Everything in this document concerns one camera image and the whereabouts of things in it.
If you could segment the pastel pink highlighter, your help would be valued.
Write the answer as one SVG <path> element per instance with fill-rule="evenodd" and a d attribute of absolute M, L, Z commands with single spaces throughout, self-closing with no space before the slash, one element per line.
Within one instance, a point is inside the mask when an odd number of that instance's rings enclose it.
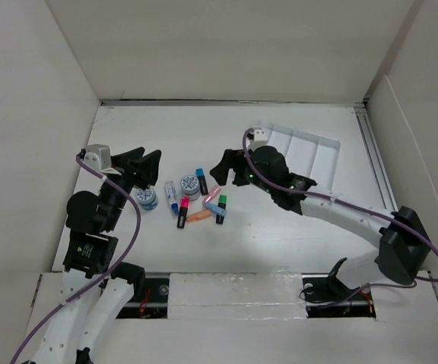
<path fill-rule="evenodd" d="M 220 192 L 221 188 L 218 185 L 212 187 L 209 193 L 203 199 L 202 205 L 205 206 L 207 203 L 212 203 L 214 198 L 216 198 L 220 194 Z"/>

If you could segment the pink cap black highlighter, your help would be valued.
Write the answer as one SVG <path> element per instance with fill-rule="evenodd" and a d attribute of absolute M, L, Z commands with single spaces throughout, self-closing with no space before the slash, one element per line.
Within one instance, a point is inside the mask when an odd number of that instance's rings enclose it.
<path fill-rule="evenodd" d="M 182 198 L 179 207 L 178 219 L 177 219 L 177 228 L 184 229 L 188 214 L 189 208 L 189 199 Z"/>

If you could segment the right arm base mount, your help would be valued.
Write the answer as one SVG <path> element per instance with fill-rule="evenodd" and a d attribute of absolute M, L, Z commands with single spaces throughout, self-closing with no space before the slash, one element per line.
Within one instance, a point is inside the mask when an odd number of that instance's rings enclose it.
<path fill-rule="evenodd" d="M 326 275 L 302 277 L 303 288 L 299 298 L 305 302 L 309 319 L 374 318 L 374 304 L 368 290 L 357 292 L 337 278 L 337 273 L 347 258 L 339 260 Z"/>

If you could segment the white blue glue tube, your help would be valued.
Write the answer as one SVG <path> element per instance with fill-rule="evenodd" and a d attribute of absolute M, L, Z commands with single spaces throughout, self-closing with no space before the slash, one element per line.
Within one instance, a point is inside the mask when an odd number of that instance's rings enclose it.
<path fill-rule="evenodd" d="M 175 216 L 179 215 L 179 204 L 177 201 L 177 192 L 174 186 L 174 182 L 169 180 L 164 185 L 164 190 L 166 193 L 168 204 L 171 207 L 171 211 Z"/>

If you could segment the blue jar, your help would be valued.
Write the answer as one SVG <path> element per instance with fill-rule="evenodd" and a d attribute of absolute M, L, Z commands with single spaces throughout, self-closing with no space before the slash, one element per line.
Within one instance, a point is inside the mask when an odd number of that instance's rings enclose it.
<path fill-rule="evenodd" d="M 136 190 L 136 200 L 142 209 L 151 211 L 158 206 L 158 197 L 153 187 Z"/>
<path fill-rule="evenodd" d="M 183 198 L 187 198 L 190 201 L 197 200 L 201 196 L 199 179 L 193 174 L 188 174 L 181 178 L 180 189 Z"/>

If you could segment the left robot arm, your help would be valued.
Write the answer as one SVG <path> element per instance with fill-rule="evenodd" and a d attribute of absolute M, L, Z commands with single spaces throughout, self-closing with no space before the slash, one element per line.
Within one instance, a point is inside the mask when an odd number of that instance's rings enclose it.
<path fill-rule="evenodd" d="M 119 312 L 145 293 L 145 271 L 114 257 L 118 239 L 110 236 L 135 188 L 158 181 L 161 150 L 139 147 L 112 155 L 94 144 L 76 156 L 77 164 L 102 182 L 98 193 L 69 198 L 69 244 L 63 261 L 61 302 L 37 326 L 45 333 L 31 363 L 91 363 Z"/>

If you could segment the pastel blue highlighter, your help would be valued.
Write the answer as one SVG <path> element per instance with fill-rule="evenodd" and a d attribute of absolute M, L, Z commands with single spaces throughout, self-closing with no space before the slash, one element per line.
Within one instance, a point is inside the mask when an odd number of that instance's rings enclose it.
<path fill-rule="evenodd" d="M 223 208 L 213 203 L 206 202 L 203 204 L 203 206 L 218 216 L 224 217 L 226 215 L 226 212 Z"/>

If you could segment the green cap black highlighter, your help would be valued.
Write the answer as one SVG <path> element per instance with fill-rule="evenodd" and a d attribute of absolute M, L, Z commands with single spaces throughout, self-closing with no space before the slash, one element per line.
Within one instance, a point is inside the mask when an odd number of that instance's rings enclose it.
<path fill-rule="evenodd" d="M 224 219 L 226 216 L 226 207 L 227 207 L 227 196 L 226 195 L 219 195 L 218 204 L 217 206 L 220 208 L 220 212 L 216 214 L 216 220 L 215 222 L 217 224 L 223 224 Z"/>

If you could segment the blue cap black highlighter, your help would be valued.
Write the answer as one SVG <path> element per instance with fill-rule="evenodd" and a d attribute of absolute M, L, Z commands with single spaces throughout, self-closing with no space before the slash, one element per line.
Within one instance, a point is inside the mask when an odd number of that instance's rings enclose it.
<path fill-rule="evenodd" d="M 207 186 L 207 182 L 205 179 L 205 173 L 204 173 L 202 168 L 196 169 L 196 177 L 199 181 L 199 189 L 200 189 L 201 194 L 203 196 L 207 196 L 208 195 L 208 186 Z"/>

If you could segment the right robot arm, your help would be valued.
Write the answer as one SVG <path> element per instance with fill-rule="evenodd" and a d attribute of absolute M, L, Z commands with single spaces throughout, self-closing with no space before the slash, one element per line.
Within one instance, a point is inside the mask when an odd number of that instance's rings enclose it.
<path fill-rule="evenodd" d="M 414 210 L 377 211 L 347 202 L 315 180 L 291 172 L 273 146 L 225 150 L 210 175 L 224 186 L 230 172 L 234 173 L 233 185 L 252 184 L 268 193 L 278 207 L 328 222 L 372 245 L 371 253 L 342 257 L 335 263 L 322 283 L 331 296 L 342 299 L 355 288 L 384 279 L 400 287 L 418 279 L 431 248 Z"/>

